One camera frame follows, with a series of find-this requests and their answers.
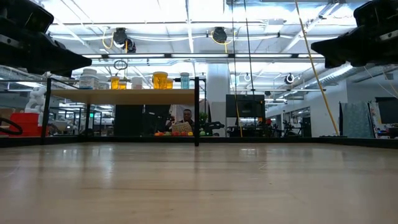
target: blue curtain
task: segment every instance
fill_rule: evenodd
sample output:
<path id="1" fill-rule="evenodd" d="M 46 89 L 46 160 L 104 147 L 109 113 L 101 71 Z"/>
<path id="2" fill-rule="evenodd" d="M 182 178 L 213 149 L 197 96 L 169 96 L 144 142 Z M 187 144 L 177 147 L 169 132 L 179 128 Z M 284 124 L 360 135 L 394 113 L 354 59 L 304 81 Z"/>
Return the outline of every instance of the blue curtain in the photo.
<path id="1" fill-rule="evenodd" d="M 343 135 L 349 138 L 374 138 L 371 115 L 365 102 L 342 103 Z"/>

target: man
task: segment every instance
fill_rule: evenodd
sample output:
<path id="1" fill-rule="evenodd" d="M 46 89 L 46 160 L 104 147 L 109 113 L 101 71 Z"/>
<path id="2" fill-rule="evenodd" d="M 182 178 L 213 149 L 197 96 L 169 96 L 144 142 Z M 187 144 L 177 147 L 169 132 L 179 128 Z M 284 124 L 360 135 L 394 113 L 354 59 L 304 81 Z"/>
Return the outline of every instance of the man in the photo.
<path id="1" fill-rule="evenodd" d="M 166 128 L 170 129 L 173 122 L 174 122 L 174 117 L 172 116 L 171 120 L 166 124 Z M 179 121 L 179 123 L 184 123 L 184 122 L 188 122 L 192 130 L 195 127 L 195 122 L 192 121 L 192 111 L 190 109 L 185 109 L 183 111 L 183 120 Z"/>
<path id="2" fill-rule="evenodd" d="M 185 109 L 184 112 L 184 119 L 180 121 L 180 123 L 188 122 L 188 124 L 193 127 L 195 126 L 195 122 L 192 121 L 192 111 L 190 109 Z"/>

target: white column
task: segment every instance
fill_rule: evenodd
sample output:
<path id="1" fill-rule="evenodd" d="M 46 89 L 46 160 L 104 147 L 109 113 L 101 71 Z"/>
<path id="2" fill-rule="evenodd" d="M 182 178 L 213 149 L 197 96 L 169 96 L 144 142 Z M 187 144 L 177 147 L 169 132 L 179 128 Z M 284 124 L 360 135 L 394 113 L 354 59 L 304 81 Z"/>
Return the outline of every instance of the white column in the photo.
<path id="1" fill-rule="evenodd" d="M 209 64 L 207 73 L 207 100 L 211 110 L 211 121 L 226 124 L 225 95 L 229 94 L 228 64 Z M 220 137 L 225 137 L 225 129 L 214 130 Z"/>

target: white wall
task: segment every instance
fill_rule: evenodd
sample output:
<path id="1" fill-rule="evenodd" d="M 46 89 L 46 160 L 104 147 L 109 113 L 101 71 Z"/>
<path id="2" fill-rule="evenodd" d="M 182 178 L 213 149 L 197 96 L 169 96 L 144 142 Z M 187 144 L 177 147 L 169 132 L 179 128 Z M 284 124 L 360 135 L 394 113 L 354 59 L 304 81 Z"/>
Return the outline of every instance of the white wall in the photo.
<path id="1" fill-rule="evenodd" d="M 384 76 L 378 76 L 360 83 L 347 82 L 348 102 L 368 102 L 375 101 L 376 97 L 393 97 L 377 84 L 378 82 L 390 93 L 397 95 L 391 88 L 390 83 L 398 91 L 398 80 L 386 80 Z"/>
<path id="2" fill-rule="evenodd" d="M 338 128 L 338 121 L 340 115 L 340 106 L 339 102 L 347 103 L 347 88 L 346 81 L 343 80 L 337 86 L 328 86 L 326 87 L 326 98 L 329 103 L 329 107 L 333 118 L 335 119 L 335 123 Z M 310 92 L 305 95 L 304 100 L 294 100 L 288 101 L 287 105 L 274 106 L 268 109 L 266 116 L 275 116 L 277 114 L 283 114 L 283 110 L 285 112 L 310 107 L 311 110 L 311 132 L 312 137 L 319 136 L 331 136 L 334 135 L 335 129 L 330 120 L 328 111 L 325 106 L 325 102 L 323 101 L 322 94 L 320 92 Z"/>

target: red container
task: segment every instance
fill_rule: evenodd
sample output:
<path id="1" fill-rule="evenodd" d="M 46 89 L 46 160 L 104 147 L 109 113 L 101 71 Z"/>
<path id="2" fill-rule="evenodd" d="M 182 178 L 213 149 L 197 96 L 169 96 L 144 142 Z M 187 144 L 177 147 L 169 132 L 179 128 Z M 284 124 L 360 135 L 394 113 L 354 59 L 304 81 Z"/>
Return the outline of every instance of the red container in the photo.
<path id="1" fill-rule="evenodd" d="M 42 134 L 42 127 L 38 126 L 37 113 L 13 113 L 10 120 L 22 128 L 21 135 L 10 135 L 10 137 L 38 137 Z M 10 126 L 10 130 L 17 131 L 14 126 Z"/>

